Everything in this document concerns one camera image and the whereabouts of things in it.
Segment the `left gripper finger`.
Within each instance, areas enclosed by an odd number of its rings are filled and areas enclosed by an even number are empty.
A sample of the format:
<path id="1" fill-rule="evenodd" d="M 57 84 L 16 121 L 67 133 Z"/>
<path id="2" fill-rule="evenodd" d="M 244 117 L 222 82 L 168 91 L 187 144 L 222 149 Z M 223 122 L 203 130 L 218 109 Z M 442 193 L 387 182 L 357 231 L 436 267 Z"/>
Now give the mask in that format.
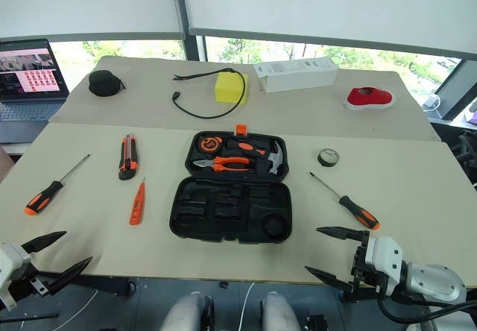
<path id="1" fill-rule="evenodd" d="M 83 272 L 83 270 L 88 266 L 92 259 L 92 256 L 87 257 L 84 260 L 77 262 L 70 268 L 66 269 L 53 283 L 48 285 L 48 293 L 56 294 L 65 286 L 70 284 L 74 278 L 76 278 Z"/>
<path id="2" fill-rule="evenodd" d="M 66 231 L 58 231 L 46 234 L 44 236 L 36 237 L 29 242 L 24 243 L 21 247 L 26 253 L 38 253 L 41 250 L 55 243 L 58 239 L 66 234 Z"/>

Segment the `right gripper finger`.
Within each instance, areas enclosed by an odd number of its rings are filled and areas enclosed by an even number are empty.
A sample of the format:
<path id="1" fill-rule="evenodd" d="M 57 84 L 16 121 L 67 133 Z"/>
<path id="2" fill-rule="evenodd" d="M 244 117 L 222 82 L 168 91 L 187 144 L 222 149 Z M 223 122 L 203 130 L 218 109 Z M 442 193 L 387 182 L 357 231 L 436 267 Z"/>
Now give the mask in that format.
<path id="1" fill-rule="evenodd" d="M 353 230 L 346 227 L 318 227 L 317 232 L 337 239 L 352 239 L 355 241 L 367 241 L 366 230 Z"/>
<path id="2" fill-rule="evenodd" d="M 313 267 L 305 266 L 305 269 L 312 274 L 313 276 L 317 277 L 319 280 L 331 286 L 335 289 L 339 289 L 342 291 L 352 291 L 353 284 L 349 282 L 345 282 L 343 280 L 339 280 L 334 274 L 322 271 L 320 269 L 316 269 Z"/>

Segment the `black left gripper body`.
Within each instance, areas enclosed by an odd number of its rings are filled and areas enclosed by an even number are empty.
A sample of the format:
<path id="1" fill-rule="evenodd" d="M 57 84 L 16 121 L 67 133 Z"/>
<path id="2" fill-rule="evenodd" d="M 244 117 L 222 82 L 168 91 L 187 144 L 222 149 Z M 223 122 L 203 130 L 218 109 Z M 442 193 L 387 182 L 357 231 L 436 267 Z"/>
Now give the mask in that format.
<path id="1" fill-rule="evenodd" d="M 31 262 L 13 270 L 7 277 L 7 302 L 16 303 L 30 294 L 42 297 L 50 294 L 48 284 L 39 279 L 39 271 Z"/>

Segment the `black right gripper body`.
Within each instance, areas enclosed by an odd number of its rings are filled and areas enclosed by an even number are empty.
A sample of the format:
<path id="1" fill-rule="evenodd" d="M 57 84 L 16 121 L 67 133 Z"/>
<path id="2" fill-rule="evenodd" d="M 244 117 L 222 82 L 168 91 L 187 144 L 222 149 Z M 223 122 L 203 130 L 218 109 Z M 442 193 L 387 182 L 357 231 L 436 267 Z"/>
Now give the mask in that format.
<path id="1" fill-rule="evenodd" d="M 351 230 L 350 238 L 361 242 L 353 257 L 351 294 L 362 294 L 364 292 L 364 288 L 360 286 L 361 282 L 373 286 L 374 292 L 378 294 L 380 288 L 378 272 L 372 265 L 366 263 L 366 253 L 370 251 L 368 248 L 370 233 L 366 230 Z"/>

